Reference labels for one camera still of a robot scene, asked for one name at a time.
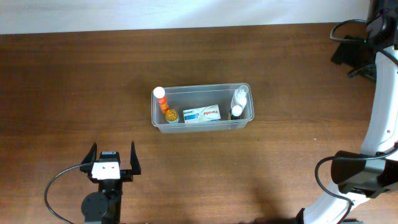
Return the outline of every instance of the white wall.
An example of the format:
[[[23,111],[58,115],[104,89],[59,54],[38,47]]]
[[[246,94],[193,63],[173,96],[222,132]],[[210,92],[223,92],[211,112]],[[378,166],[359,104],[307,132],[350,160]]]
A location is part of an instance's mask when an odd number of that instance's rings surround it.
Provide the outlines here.
[[[369,0],[0,0],[0,34],[365,19]]]

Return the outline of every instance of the orange bottle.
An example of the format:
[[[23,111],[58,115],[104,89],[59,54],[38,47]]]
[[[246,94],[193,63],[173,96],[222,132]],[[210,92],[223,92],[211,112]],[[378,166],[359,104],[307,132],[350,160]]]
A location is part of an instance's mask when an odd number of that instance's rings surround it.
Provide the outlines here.
[[[158,86],[154,89],[154,96],[157,98],[157,102],[159,103],[160,109],[164,114],[169,110],[169,106],[167,104],[167,99],[165,95],[164,88]]]

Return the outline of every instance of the small box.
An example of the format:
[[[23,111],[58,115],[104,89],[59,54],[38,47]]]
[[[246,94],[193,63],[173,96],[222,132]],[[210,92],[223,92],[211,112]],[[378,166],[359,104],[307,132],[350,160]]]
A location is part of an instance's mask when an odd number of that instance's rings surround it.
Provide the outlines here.
[[[184,110],[183,115],[185,124],[221,120],[220,109],[218,109],[218,105]]]

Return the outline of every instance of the clear storage box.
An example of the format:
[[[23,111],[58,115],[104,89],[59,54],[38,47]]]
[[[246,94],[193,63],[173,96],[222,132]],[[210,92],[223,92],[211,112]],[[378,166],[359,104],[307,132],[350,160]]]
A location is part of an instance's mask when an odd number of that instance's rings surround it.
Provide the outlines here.
[[[249,93],[246,95],[248,99],[247,105],[243,110],[241,119],[228,120],[234,91],[241,85],[246,85],[249,88]],[[160,110],[157,99],[152,92],[152,124],[158,127],[162,133],[239,129],[244,128],[254,118],[253,98],[250,86],[247,83],[165,87],[164,90],[170,109],[177,111],[180,121],[178,124],[169,124],[166,121],[165,115]],[[207,121],[193,124],[184,123],[183,110],[211,105],[218,105],[221,121]]]

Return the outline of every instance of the plastic bin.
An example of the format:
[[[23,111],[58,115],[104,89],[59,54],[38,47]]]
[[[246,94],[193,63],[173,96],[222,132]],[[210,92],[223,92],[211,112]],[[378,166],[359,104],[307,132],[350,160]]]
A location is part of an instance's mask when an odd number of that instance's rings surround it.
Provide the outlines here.
[[[248,103],[243,110],[241,119],[228,120],[231,109],[233,93],[241,85],[249,88],[247,94]],[[178,124],[169,124],[165,115],[160,110],[157,99],[152,92],[152,124],[158,127],[162,133],[187,133],[195,131],[219,131],[225,129],[244,128],[254,118],[253,98],[250,86],[247,83],[179,86],[164,88],[167,103],[170,109],[177,111],[180,121]],[[185,124],[182,114],[183,110],[201,108],[204,106],[218,105],[221,121],[209,121],[202,123]]]

